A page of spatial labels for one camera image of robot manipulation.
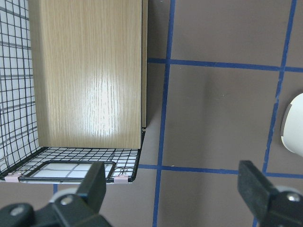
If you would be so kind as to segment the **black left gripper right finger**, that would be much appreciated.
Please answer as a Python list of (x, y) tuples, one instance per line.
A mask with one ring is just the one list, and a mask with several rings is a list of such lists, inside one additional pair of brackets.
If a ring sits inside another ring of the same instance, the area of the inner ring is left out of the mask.
[(260, 227), (303, 225), (303, 194), (273, 185), (249, 160), (239, 162), (237, 189)]

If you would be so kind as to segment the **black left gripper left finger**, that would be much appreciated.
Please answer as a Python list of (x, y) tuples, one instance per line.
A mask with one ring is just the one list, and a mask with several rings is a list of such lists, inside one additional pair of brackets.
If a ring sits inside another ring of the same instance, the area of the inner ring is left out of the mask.
[(2, 227), (110, 227), (99, 214), (106, 194), (105, 163), (94, 162), (76, 192), (56, 195), (46, 206), (34, 210), (29, 203), (0, 209)]

